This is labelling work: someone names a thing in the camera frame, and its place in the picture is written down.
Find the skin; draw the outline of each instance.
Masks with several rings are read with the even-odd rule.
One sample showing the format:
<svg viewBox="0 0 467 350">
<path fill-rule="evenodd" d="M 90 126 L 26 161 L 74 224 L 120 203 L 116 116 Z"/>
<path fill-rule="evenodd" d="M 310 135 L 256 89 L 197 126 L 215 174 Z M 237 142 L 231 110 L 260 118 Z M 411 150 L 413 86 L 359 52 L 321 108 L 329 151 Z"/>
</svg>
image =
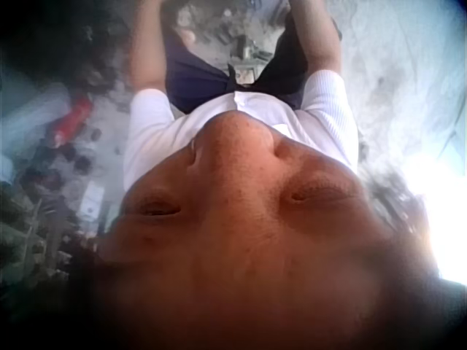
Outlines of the skin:
<svg viewBox="0 0 467 350">
<path fill-rule="evenodd" d="M 309 74 L 339 73 L 323 1 L 290 4 Z M 139 3 L 135 91 L 165 90 L 160 6 Z M 394 324 L 430 319 L 413 312 L 407 282 L 426 269 L 408 251 L 346 166 L 230 111 L 128 192 L 96 305 L 132 349 L 390 348 Z"/>
</svg>

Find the blurry background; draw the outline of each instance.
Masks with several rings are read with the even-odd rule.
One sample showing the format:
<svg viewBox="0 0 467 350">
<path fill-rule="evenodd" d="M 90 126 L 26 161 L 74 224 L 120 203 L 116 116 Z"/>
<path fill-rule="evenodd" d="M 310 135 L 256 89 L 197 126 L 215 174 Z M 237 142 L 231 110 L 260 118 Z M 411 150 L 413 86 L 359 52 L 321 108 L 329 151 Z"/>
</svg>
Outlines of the blurry background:
<svg viewBox="0 0 467 350">
<path fill-rule="evenodd" d="M 360 130 L 360 175 L 425 202 L 444 278 L 467 284 L 466 12 L 454 0 L 327 0 Z M 16 0 L 0 21 L 0 282 L 66 279 L 117 216 L 135 1 Z M 285 0 L 170 0 L 190 50 L 252 82 Z"/>
</svg>

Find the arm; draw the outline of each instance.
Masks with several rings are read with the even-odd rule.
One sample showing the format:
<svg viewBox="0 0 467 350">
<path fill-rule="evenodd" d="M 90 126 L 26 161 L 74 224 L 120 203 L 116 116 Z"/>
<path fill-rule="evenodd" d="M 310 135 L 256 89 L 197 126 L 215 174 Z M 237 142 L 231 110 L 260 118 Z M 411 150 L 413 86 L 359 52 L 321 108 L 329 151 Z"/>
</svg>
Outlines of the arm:
<svg viewBox="0 0 467 350">
<path fill-rule="evenodd" d="M 163 0 L 139 0 L 131 47 L 130 76 L 135 92 L 166 92 L 166 53 L 161 30 Z"/>
<path fill-rule="evenodd" d="M 290 0 L 308 73 L 329 69 L 341 73 L 341 43 L 324 0 Z"/>
</svg>

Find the red object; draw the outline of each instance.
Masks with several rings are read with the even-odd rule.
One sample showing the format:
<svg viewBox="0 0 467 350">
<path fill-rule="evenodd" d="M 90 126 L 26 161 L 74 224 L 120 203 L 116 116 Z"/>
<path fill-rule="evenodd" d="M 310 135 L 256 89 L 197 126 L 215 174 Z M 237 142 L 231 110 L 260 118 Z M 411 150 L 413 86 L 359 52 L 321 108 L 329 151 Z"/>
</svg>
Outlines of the red object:
<svg viewBox="0 0 467 350">
<path fill-rule="evenodd" d="M 93 103 L 87 97 L 81 98 L 74 105 L 72 111 L 61 119 L 54 130 L 55 148 L 67 144 L 76 136 L 78 128 L 89 118 L 92 110 Z"/>
</svg>

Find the person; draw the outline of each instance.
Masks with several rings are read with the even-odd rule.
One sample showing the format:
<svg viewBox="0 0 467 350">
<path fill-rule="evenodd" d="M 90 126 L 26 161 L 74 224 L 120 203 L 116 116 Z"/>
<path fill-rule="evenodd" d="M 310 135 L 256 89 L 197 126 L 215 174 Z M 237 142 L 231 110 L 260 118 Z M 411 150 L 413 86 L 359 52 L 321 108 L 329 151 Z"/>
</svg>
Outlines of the person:
<svg viewBox="0 0 467 350">
<path fill-rule="evenodd" d="M 325 2 L 290 0 L 248 87 L 163 28 L 162 3 L 137 10 L 128 193 L 94 262 L 100 324 L 130 349 L 448 349 L 466 290 L 367 199 Z"/>
</svg>

